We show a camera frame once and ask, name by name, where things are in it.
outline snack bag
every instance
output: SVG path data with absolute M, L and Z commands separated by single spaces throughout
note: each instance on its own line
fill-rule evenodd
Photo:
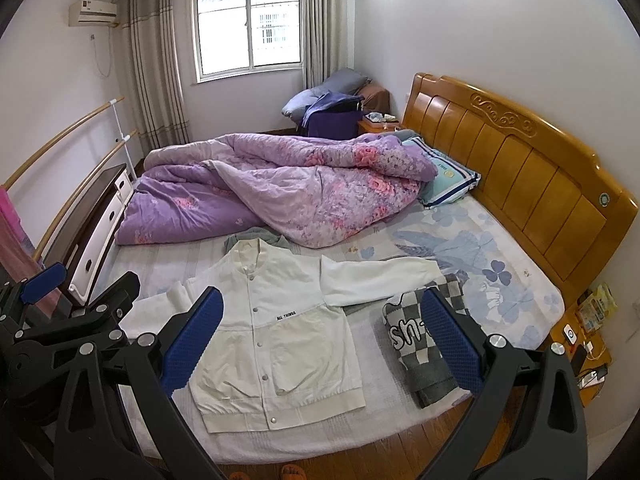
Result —
M 595 332 L 602 327 L 605 318 L 611 316 L 618 306 L 606 283 L 601 283 L 595 292 L 580 304 L 578 318 L 584 331 Z

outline mattress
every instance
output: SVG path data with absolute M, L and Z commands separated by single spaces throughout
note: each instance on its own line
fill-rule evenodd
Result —
M 176 281 L 215 264 L 224 254 L 224 240 L 116 248 L 111 268 L 103 271 L 102 285 L 132 270 L 140 277 L 140 298 L 164 292 Z M 293 246 L 292 252 L 325 254 L 337 261 L 407 255 L 434 259 L 444 274 L 453 272 L 463 283 L 465 304 L 485 333 L 503 334 L 521 348 L 537 348 L 564 312 L 555 286 L 470 196 L 433 210 L 415 202 L 394 218 L 336 246 L 322 250 Z M 214 462 L 286 462 L 363 446 L 435 418 L 468 397 L 468 392 L 457 388 L 431 406 L 417 406 L 383 325 L 383 303 L 347 309 L 365 408 L 298 428 L 209 434 L 188 387 L 174 392 L 176 406 Z M 130 388 L 123 386 L 122 394 L 142 451 L 159 458 Z

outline dresser drawer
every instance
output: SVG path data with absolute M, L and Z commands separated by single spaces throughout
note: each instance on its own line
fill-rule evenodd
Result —
M 76 272 L 69 283 L 69 292 L 81 304 L 87 302 L 96 278 L 98 266 L 104 256 L 104 251 L 107 250 L 110 244 L 111 235 L 120 220 L 124 208 L 125 205 L 122 203 L 120 195 L 116 193 L 98 221 L 87 245 L 84 247 L 84 251 L 76 267 Z
M 133 186 L 131 185 L 129 175 L 126 170 L 120 174 L 114 185 L 117 190 L 117 195 L 120 197 L 120 202 L 123 204 L 128 203 L 131 195 L 133 194 Z

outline wooden headboard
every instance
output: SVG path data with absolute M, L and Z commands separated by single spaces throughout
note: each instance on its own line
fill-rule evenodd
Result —
M 638 212 L 634 197 L 580 140 L 462 81 L 416 74 L 402 124 L 482 174 L 473 196 L 567 306 L 596 279 Z

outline white jacket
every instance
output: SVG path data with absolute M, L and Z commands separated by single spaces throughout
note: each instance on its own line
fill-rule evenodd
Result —
M 224 316 L 189 382 L 207 431 L 281 430 L 365 405 L 340 307 L 390 298 L 439 275 L 436 262 L 422 258 L 338 263 L 243 240 L 184 285 L 135 302 L 130 314 L 168 319 L 217 287 Z

